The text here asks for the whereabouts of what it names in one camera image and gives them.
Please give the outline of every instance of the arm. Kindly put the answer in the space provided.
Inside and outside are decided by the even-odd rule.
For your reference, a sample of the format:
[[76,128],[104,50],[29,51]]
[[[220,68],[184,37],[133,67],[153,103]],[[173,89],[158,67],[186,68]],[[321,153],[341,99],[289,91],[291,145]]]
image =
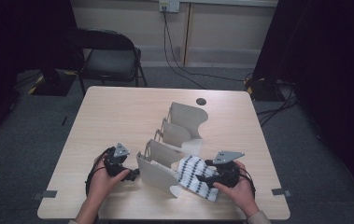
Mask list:
[[[244,170],[246,169],[246,166],[243,163],[239,161],[235,161],[235,163],[238,167]],[[214,183],[214,187],[229,196],[235,205],[237,205],[244,212],[244,214],[246,214],[249,223],[270,223],[265,214],[259,210],[259,207],[252,195],[251,186],[244,177],[240,177],[237,185],[232,189],[220,183]]]
[[129,170],[126,169],[118,175],[110,177],[104,169],[104,157],[98,159],[100,161],[97,165],[97,171],[92,177],[89,194],[75,218],[75,222],[79,224],[93,224],[106,196],[129,173]]

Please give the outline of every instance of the table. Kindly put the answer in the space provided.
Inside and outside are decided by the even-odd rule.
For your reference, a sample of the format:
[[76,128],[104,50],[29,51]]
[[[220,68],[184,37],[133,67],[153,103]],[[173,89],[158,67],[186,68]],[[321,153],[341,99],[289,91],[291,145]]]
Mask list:
[[[206,105],[196,104],[197,98]],[[199,127],[204,142],[200,157],[214,159],[219,150],[242,151],[253,177],[258,206],[270,219],[287,219],[284,195],[271,189],[280,183],[249,95],[243,91],[203,91],[150,88],[90,87],[78,111],[37,214],[45,219],[74,218],[86,198],[85,180],[93,160],[108,147],[122,143],[131,151],[124,162],[138,168],[136,154],[161,127],[172,102],[203,108],[208,121]],[[138,177],[118,184],[103,203],[100,218],[107,219],[242,219],[244,214],[219,194],[215,203],[188,191],[176,199]]]

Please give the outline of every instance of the chair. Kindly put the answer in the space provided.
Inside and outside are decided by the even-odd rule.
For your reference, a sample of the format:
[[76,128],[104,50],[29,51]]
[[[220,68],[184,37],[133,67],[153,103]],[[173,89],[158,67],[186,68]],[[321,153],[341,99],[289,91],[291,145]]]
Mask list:
[[138,87],[138,69],[148,85],[141,67],[141,50],[125,35],[115,31],[70,28],[64,38],[74,49],[90,49],[87,59],[76,50],[78,79],[83,95],[83,79],[131,82]]

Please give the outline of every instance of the person's left hand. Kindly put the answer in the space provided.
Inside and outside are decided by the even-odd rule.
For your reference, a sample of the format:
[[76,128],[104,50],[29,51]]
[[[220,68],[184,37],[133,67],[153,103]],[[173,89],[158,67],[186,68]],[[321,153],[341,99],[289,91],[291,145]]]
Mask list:
[[116,176],[109,176],[104,165],[104,158],[106,155],[107,154],[105,154],[102,158],[97,158],[97,160],[100,161],[98,162],[95,170],[101,169],[95,172],[92,176],[89,194],[87,195],[87,199],[93,200],[94,202],[102,203],[106,196],[115,188],[115,186],[130,172],[129,169],[125,169]]

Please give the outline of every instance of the wall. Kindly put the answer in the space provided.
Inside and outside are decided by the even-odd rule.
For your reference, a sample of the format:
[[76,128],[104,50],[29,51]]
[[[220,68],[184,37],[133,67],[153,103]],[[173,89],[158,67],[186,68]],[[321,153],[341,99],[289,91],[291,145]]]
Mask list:
[[[158,1],[71,2],[78,27],[123,33],[142,49],[143,66],[167,65],[164,17]],[[254,67],[274,11],[274,7],[180,2],[178,13],[166,14],[177,62],[186,66]],[[168,37],[165,40],[171,62]]]

